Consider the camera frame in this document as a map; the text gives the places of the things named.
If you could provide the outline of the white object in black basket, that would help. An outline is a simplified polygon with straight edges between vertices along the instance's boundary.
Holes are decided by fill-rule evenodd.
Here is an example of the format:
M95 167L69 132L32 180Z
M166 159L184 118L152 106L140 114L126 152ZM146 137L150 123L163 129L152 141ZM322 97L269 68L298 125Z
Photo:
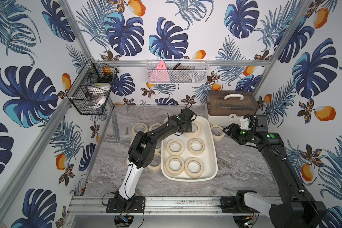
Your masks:
M111 85L109 83L94 83L85 86L85 97L89 108L98 109L106 101Z

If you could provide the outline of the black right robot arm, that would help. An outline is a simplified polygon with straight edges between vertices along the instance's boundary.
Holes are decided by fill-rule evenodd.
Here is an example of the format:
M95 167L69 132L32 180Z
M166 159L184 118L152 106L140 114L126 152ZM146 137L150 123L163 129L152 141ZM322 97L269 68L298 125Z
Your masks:
M268 130L265 115L247 115L239 124L232 123L223 132L240 145L254 144L275 179L281 202L273 202L255 192L245 192L242 206L255 209L270 218L275 228L316 228L327 213L294 171L279 134Z

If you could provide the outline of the white plastic storage tray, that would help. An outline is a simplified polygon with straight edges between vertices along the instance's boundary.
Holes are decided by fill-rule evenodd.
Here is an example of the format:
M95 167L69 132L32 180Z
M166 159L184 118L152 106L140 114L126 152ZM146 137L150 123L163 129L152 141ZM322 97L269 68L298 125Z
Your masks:
M205 150L204 150L204 153L202 155L195 156L189 152L188 143L192 138L186 137L185 133L171 135L171 136L167 137L166 139L164 139L161 143L162 144L162 146L161 146L161 170L162 170L164 176L170 180L184 181L184 182L207 181L207 180L213 179L218 172L218 164L217 164L215 145L214 145L214 140L212 137L209 122L207 121L206 118L201 117L201 116L196 117L196 119L194 121L198 122L201 126L201 132L200 132L199 137L197 137L197 138L203 140L203 142L205 143ZM171 156L168 154L166 146L167 146L167 143L172 139L178 139L184 143L184 152L182 155L179 156L184 160L184 163L189 158L192 158L192 157L198 158L203 162L204 172L201 175L201 177L199 177L197 179L192 179L185 173L185 170L178 176L171 176L167 173L166 161Z

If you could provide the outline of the pink triangle in basket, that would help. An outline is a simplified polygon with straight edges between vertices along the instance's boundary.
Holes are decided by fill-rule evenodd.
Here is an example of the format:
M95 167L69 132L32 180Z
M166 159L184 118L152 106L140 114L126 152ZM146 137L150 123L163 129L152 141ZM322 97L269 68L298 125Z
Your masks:
M169 82L170 76L166 67L164 60L161 60L155 70L150 70L149 72L149 82L151 83L161 83Z

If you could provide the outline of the cream tape roll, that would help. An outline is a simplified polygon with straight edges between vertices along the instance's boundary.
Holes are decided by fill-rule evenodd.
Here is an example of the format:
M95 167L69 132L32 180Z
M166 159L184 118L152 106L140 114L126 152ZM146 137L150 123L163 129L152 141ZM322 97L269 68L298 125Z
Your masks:
M225 133L223 132L223 128L221 126L212 125L210 129L214 141L221 141L225 137Z
M178 139L172 139L167 143L167 152L170 156L180 156L184 152L184 143Z
M132 127L132 134L133 136L136 136L136 134L138 132L148 132L148 126L145 123L136 123L133 127Z
M185 136L189 137L189 138L197 138L197 137L199 137L200 132L201 132L200 124L198 122L194 121L194 122L192 122L192 131L189 133L185 133Z
M166 161L166 171L171 176L178 176L184 171L184 160L179 156L171 156Z
M184 170L190 178L197 179L204 172L204 164L200 159L192 157L185 162Z
M151 172L157 172L161 170L161 154L159 152L155 152L153 160L148 165L147 169Z
M200 156L204 153L205 143L199 138L193 138L188 143L188 150L192 155Z

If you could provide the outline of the perforated metal DIN rail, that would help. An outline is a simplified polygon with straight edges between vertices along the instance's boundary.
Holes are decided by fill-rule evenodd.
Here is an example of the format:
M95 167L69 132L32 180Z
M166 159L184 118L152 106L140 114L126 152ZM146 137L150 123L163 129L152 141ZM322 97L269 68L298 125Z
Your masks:
M118 127L118 121L117 121L116 113L112 113L111 118L112 118L114 140L116 143L119 143L120 142L120 133L119 133L119 127Z

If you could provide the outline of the white mesh wall basket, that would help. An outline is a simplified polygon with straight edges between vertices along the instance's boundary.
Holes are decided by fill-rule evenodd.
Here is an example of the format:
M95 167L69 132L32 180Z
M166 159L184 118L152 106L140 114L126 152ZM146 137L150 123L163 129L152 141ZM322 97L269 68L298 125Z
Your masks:
M146 70L155 70L160 59L150 59L146 61ZM206 60L190 60L190 59L177 59L177 60L164 60L169 76L169 82L161 82L159 84L195 84L206 82L207 73L209 71L209 63Z

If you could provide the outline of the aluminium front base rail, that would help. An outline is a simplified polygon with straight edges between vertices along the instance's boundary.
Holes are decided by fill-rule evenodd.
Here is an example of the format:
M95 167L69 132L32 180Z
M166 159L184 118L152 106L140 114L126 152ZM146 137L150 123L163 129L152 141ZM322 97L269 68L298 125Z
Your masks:
M73 197L68 208L68 214L75 215L120 215L121 209L107 205L110 197ZM262 206L254 206L245 211L236 209L237 203L234 197L145 197L137 199L129 215L251 215L261 213Z

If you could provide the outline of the brown lidded storage case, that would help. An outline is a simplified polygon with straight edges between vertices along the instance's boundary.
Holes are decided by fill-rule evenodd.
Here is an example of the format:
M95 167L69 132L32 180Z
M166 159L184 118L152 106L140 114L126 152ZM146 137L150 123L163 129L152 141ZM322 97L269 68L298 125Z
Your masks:
M210 125L226 127L240 124L243 116L253 115L257 101L251 92L210 91L205 104L205 118Z

